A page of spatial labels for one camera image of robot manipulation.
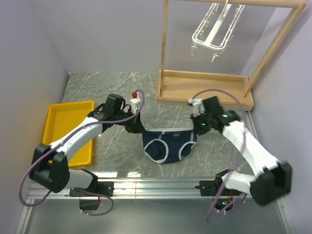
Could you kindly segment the navy blue underwear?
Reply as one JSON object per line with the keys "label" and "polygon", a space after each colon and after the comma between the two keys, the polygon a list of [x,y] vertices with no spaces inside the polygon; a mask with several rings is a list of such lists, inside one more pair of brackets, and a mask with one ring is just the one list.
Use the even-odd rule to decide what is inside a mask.
{"label": "navy blue underwear", "polygon": [[197,136],[192,128],[152,129],[142,134],[145,155],[154,163],[171,164],[192,154]]}

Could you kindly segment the white clip hanger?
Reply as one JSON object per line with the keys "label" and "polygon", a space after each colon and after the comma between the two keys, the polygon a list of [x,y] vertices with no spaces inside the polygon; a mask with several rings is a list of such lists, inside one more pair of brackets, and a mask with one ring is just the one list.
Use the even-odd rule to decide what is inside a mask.
{"label": "white clip hanger", "polygon": [[[241,14],[245,8],[245,5],[239,5],[235,9],[233,20],[229,24],[229,27],[221,43],[213,44],[213,40],[215,39],[217,33],[219,32],[231,7],[232,5],[229,3],[228,0],[225,1],[225,3],[216,3],[216,2],[212,3],[205,17],[203,18],[203,20],[201,21],[201,23],[199,24],[199,26],[192,35],[193,44],[191,45],[191,55],[194,55],[196,53],[197,48],[199,46],[204,47],[214,52],[212,56],[212,62],[215,62],[215,60],[225,51],[225,49],[228,47],[229,41],[233,37],[233,32],[241,18]],[[207,37],[203,39],[202,38],[203,34],[207,30],[209,24],[211,23],[215,15],[218,15],[218,18],[216,19],[211,30],[209,31]]]}

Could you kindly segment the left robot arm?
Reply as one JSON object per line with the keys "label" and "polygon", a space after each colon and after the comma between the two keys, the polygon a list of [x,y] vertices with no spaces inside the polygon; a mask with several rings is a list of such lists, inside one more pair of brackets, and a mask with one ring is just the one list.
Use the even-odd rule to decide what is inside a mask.
{"label": "left robot arm", "polygon": [[89,141],[113,125],[129,127],[139,116],[145,95],[137,89],[128,103],[117,94],[110,94],[105,103],[91,111],[83,122],[62,138],[35,148],[29,178],[49,191],[59,193],[64,188],[81,188],[87,196],[98,192],[98,177],[86,170],[71,170],[68,163]]}

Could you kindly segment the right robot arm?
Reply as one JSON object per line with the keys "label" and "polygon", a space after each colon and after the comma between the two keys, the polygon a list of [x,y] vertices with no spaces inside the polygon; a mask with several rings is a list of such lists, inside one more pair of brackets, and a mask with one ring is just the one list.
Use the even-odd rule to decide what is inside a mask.
{"label": "right robot arm", "polygon": [[291,192],[293,169],[270,154],[245,127],[244,121],[233,111],[225,111],[216,96],[191,98],[194,132],[204,135],[210,130],[219,131],[237,148],[252,169],[253,174],[242,174],[234,169],[224,170],[215,176],[214,188],[225,195],[230,190],[251,195],[254,201],[265,206]]}

